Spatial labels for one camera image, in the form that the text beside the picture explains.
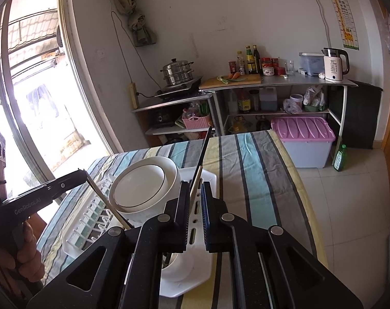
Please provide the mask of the left hand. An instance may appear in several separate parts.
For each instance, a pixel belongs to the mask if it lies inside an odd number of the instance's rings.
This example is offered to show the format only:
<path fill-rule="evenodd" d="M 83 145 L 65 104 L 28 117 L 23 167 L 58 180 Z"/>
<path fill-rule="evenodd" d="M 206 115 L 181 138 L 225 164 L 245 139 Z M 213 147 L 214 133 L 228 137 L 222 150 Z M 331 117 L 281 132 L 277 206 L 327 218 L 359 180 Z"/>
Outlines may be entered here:
<path fill-rule="evenodd" d="M 37 239 L 28 222 L 23 227 L 24 246 L 17 253 L 17 262 L 21 264 L 18 272 L 30 282 L 40 281 L 44 277 L 44 264 L 41 261 L 41 253 L 37 250 Z M 10 271 L 16 268 L 16 260 L 9 253 L 2 254 L 3 261 L 0 263 L 6 273 L 8 282 L 12 285 L 15 279 Z"/>

